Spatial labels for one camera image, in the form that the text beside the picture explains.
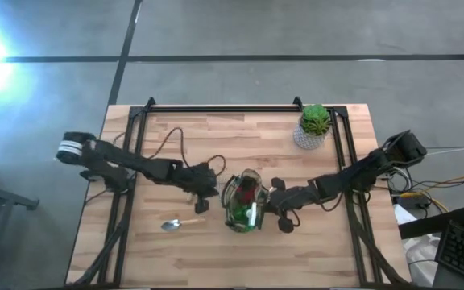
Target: desk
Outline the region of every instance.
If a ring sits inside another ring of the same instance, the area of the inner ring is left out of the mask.
[[[346,107],[355,148],[362,158],[377,147],[368,106]],[[129,110],[130,106],[110,106],[101,139],[112,142],[125,131]],[[285,180],[287,186],[303,185],[315,176],[337,172],[338,160],[332,135],[324,147],[314,151],[300,149],[294,143],[292,131],[299,116],[298,113],[148,113],[142,154],[154,153],[166,134],[180,126],[184,129],[184,151],[190,164],[206,161],[215,154],[226,157],[227,169],[218,177],[220,190],[231,175],[245,168],[255,169],[267,187],[275,176]],[[344,139],[343,126],[339,128]],[[122,146],[122,140],[116,144]],[[342,144],[343,151],[348,152],[346,141]],[[159,156],[180,159],[179,134],[172,136]],[[217,159],[210,165],[216,170],[221,168]],[[102,190],[102,183],[91,184],[87,198]],[[85,207],[66,282],[80,277],[101,250],[111,199],[110,193],[104,194]],[[271,214],[265,216],[261,231],[238,234],[224,225],[224,209],[219,198],[213,197],[209,202],[210,210],[202,214],[205,223],[165,233],[160,229],[163,222],[196,217],[193,204],[187,203],[187,195],[178,188],[155,185],[139,176],[121,286],[348,287],[358,284],[344,205],[330,213],[317,205],[303,208],[298,212],[302,225],[292,234],[279,232],[277,218]],[[410,280],[388,192],[372,191],[368,205],[379,249],[399,274]],[[111,272],[115,255],[114,252],[110,256]],[[371,277],[366,249],[363,255]]]

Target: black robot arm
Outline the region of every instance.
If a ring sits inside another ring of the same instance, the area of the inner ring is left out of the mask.
[[[377,176],[390,172],[394,167],[408,168],[420,163],[427,151],[409,130],[389,138],[378,149],[365,158],[342,169],[336,174],[326,174],[308,180],[307,186],[286,188],[280,178],[271,180],[272,191],[266,211],[280,216],[279,228],[283,232],[293,231],[293,224],[287,218],[289,210],[301,209],[311,204],[324,204],[338,197],[347,189],[364,193],[375,184]]]
[[[156,184],[176,186],[197,196],[196,213],[208,210],[206,198],[219,194],[215,189],[216,174],[207,163],[184,167],[178,159],[144,158],[106,141],[96,140],[96,136],[89,133],[66,132],[56,158],[66,164],[87,168],[80,173],[81,176],[89,181],[100,176],[106,187],[115,193],[128,190],[130,178],[127,169],[142,173]]]

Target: potted plant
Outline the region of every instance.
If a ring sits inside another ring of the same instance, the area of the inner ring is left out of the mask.
[[[325,141],[330,129],[330,116],[322,105],[310,105],[304,108],[293,138],[304,149],[316,149]]]

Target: metal spoon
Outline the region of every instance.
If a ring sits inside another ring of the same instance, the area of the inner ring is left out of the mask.
[[[205,221],[205,219],[203,219],[203,218],[194,218],[194,219],[190,219],[190,220],[186,220],[186,221],[181,221],[179,219],[174,219],[174,220],[167,221],[167,222],[163,223],[161,228],[162,228],[162,230],[165,230],[165,231],[174,231],[174,230],[178,230],[178,228],[180,228],[182,225],[191,224],[191,223],[198,223],[198,222],[204,222],[204,221]]]

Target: wooden table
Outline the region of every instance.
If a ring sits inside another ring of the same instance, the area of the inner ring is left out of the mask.
[[[361,159],[377,148],[367,105],[346,105],[354,144]],[[126,128],[130,106],[110,106],[101,138],[112,141]],[[226,157],[227,169],[218,177],[219,188],[233,174],[255,169],[270,186],[278,176],[287,186],[337,172],[334,138],[313,151],[300,149],[292,140],[297,113],[149,113],[142,154],[151,155],[176,126],[184,129],[187,160],[197,164],[215,154]],[[343,151],[346,140],[340,123]],[[175,133],[159,157],[180,159],[180,135]],[[211,163],[219,170],[220,161]],[[103,190],[102,183],[89,187],[87,198]],[[105,239],[111,194],[85,207],[67,282],[77,279],[93,262]],[[171,186],[155,185],[138,178],[130,222],[123,287],[327,287],[356,286],[358,277],[350,229],[344,205],[327,213],[317,205],[298,212],[302,225],[292,234],[278,230],[277,217],[267,214],[263,229],[239,234],[224,225],[224,209],[218,197],[209,200],[204,223],[166,233],[160,225],[173,218],[197,215],[187,195]],[[368,204],[378,248],[389,263],[410,280],[392,201],[387,191],[374,190]],[[367,251],[363,251],[371,277]],[[110,273],[115,254],[110,257]]]

